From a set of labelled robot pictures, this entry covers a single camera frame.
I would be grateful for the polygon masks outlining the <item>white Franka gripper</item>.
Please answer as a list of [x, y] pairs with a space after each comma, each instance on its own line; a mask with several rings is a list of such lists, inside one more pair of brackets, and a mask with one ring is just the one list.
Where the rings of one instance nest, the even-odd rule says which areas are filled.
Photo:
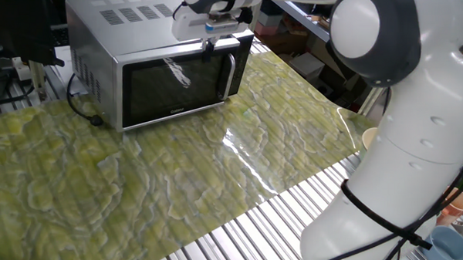
[[211, 60], [218, 38], [243, 32], [249, 25], [249, 8], [229, 12], [198, 14], [185, 2], [174, 11], [171, 31], [178, 41], [207, 39], [202, 42], [202, 62]]

